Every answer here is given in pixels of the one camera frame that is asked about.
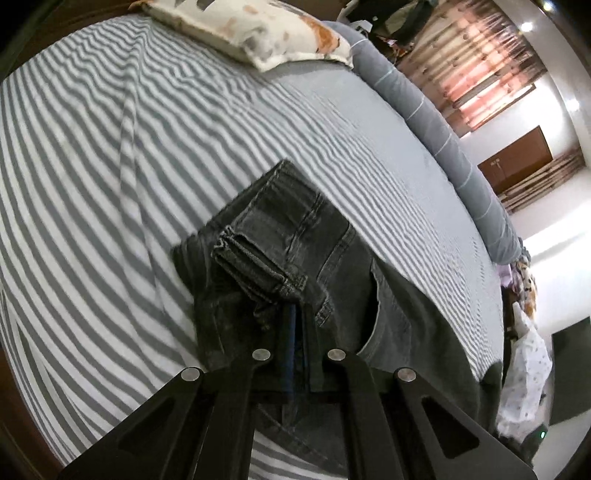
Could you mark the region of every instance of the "pink curtain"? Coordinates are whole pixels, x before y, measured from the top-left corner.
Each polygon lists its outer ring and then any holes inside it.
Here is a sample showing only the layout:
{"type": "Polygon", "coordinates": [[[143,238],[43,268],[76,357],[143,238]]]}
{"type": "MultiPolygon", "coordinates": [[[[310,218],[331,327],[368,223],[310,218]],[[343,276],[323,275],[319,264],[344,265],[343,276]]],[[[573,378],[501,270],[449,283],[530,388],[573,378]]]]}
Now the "pink curtain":
{"type": "Polygon", "coordinates": [[[546,72],[517,27],[491,0],[440,4],[398,69],[463,135],[546,72]]]}

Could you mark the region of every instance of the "floral pillowcase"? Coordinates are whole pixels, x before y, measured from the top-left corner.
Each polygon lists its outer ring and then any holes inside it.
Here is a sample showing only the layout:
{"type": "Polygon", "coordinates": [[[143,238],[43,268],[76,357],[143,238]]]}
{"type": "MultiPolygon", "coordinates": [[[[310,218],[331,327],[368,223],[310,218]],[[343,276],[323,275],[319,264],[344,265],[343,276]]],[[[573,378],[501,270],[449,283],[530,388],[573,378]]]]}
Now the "floral pillowcase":
{"type": "Polygon", "coordinates": [[[175,30],[266,72],[288,61],[333,60],[352,67],[349,43],[303,11],[277,0],[139,0],[175,30]]]}

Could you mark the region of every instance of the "door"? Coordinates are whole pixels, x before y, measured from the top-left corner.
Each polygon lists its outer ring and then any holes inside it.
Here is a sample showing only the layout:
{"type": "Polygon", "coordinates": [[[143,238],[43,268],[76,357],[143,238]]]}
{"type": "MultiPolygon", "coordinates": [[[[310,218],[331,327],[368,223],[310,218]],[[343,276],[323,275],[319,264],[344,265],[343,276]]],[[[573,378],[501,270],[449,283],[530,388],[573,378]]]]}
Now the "door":
{"type": "Polygon", "coordinates": [[[499,194],[526,179],[551,161],[552,153],[546,138],[542,129],[536,127],[482,162],[478,168],[490,182],[495,193],[499,194]]]}

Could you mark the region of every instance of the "clothing pile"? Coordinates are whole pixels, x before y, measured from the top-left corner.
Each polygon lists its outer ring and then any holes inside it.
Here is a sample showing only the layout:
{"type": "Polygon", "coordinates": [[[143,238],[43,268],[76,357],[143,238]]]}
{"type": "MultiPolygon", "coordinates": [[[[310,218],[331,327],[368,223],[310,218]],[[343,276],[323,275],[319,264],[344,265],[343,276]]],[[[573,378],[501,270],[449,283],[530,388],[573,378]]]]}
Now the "clothing pile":
{"type": "Polygon", "coordinates": [[[520,239],[522,250],[517,261],[513,262],[511,267],[511,290],[517,295],[519,307],[532,320],[535,320],[536,298],[538,287],[535,284],[535,278],[531,273],[531,255],[523,246],[520,239]]]}
{"type": "Polygon", "coordinates": [[[534,323],[537,286],[530,270],[531,256],[519,241],[522,251],[517,261],[498,269],[501,284],[517,297],[512,304],[517,341],[512,344],[496,423],[501,436],[521,444],[543,422],[538,412],[553,364],[534,323]]]}

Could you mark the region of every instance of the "striped bedsheet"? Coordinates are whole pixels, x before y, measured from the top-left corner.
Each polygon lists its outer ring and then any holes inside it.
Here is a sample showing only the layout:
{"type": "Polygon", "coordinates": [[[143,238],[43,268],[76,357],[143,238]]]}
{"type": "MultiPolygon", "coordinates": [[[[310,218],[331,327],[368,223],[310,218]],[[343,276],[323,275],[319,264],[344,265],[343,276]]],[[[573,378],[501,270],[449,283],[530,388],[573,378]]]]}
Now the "striped bedsheet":
{"type": "MultiPolygon", "coordinates": [[[[0,339],[60,462],[199,366],[170,248],[282,158],[433,299],[476,379],[502,358],[482,239],[363,81],[325,62],[262,75],[149,18],[115,18],[0,86],[0,339]]],[[[257,434],[251,477],[330,476],[257,434]]]]}

